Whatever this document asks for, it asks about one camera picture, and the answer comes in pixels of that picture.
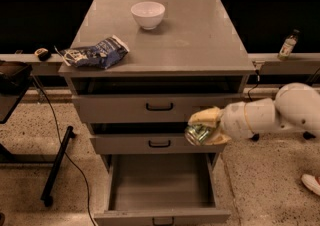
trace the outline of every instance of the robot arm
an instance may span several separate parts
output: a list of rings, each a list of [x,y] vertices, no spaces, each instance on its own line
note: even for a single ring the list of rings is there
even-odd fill
[[[201,142],[206,145],[224,143],[230,138],[252,138],[259,133],[308,131],[320,136],[319,109],[320,95],[316,90],[301,83],[292,83],[282,87],[274,101],[266,98],[249,103],[231,103],[224,109],[200,111],[190,117],[188,124],[189,127],[202,125],[212,129],[212,133]]]

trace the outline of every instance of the gray cabinet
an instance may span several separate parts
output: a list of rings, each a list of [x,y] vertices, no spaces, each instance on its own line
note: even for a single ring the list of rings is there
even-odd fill
[[[118,65],[59,71],[110,176],[105,212],[94,218],[108,226],[225,222],[230,212],[219,208],[212,181],[225,145],[192,146],[184,129],[193,113],[239,100],[254,67],[219,0],[153,0],[166,16],[150,32],[130,15],[140,1],[94,0],[73,43],[115,34],[130,48]]]

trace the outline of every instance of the ceramic bowl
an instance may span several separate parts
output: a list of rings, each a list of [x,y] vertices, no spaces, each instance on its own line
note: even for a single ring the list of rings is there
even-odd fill
[[[152,1],[140,2],[131,7],[133,18],[145,30],[156,28],[162,21],[164,12],[164,5]]]

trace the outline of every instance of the bottle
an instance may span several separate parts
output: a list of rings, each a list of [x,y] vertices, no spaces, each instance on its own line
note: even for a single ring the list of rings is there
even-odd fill
[[[214,132],[214,129],[201,124],[187,126],[185,137],[192,145],[204,145],[207,138]]]
[[[298,30],[293,30],[293,32],[286,37],[281,50],[278,54],[278,59],[281,61],[287,60],[294,48],[294,46],[298,42],[300,31]]]

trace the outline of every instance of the power cord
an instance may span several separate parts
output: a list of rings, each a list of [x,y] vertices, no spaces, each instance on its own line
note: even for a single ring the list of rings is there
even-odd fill
[[[56,117],[56,113],[55,113],[55,111],[54,111],[54,109],[52,107],[52,104],[51,104],[47,94],[44,92],[44,90],[37,83],[36,83],[36,86],[37,86],[37,88],[39,88],[41,93],[44,95],[44,97],[46,98],[46,100],[47,100],[47,102],[48,102],[48,104],[49,104],[49,106],[51,108],[51,111],[52,111],[52,114],[53,114],[53,117],[54,117],[54,121],[55,121],[55,124],[56,124],[56,129],[57,129],[57,133],[58,133],[59,142],[60,142],[60,145],[61,145],[62,141],[61,141],[61,136],[60,136],[60,131],[59,131],[59,126],[58,126],[58,120],[57,120],[57,117]],[[85,181],[86,188],[87,188],[87,211],[88,211],[88,215],[90,217],[92,225],[96,226],[96,223],[93,220],[91,212],[90,212],[90,188],[89,188],[89,183],[88,183],[87,177],[85,176],[85,174],[81,170],[81,168],[69,157],[67,152],[65,152],[64,154],[68,158],[68,160],[71,162],[71,164],[73,164],[78,169],[78,171],[81,173],[81,175],[83,176],[83,179]]]
[[[306,83],[308,86],[312,86],[317,81],[318,78],[316,78],[316,75],[317,75],[319,70],[320,70],[320,68],[318,68],[315,71],[315,73],[312,74],[311,78],[309,78],[310,81],[307,81],[307,83]]]
[[[250,99],[251,102],[252,102],[252,98],[251,98],[250,92],[251,92],[253,89],[257,88],[257,87],[259,86],[259,84],[260,84],[260,72],[259,72],[259,70],[255,70],[255,72],[256,72],[256,74],[257,74],[256,85],[255,85],[254,87],[252,87],[252,88],[248,91],[248,97],[249,97],[249,99]]]

